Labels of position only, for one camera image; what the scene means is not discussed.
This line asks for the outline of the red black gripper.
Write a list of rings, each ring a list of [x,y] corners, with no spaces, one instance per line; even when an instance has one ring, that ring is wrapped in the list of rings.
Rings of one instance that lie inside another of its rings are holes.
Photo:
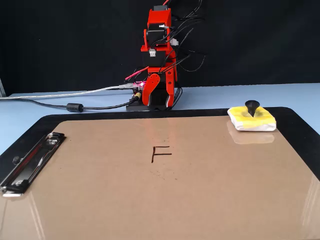
[[[150,48],[145,45],[141,47],[142,54],[142,67],[150,68],[161,68],[161,72],[165,71],[165,68],[173,65],[177,61],[176,51],[170,46],[167,47],[156,47],[154,51],[149,52]],[[177,78],[177,68],[173,67],[165,71],[165,82],[166,82],[166,92],[168,97],[166,99],[166,107],[172,107],[175,100],[175,82]],[[158,84],[160,83],[160,76],[157,73],[152,73],[144,85],[142,91],[142,103],[145,106],[156,105],[158,102],[159,94],[156,90]]]

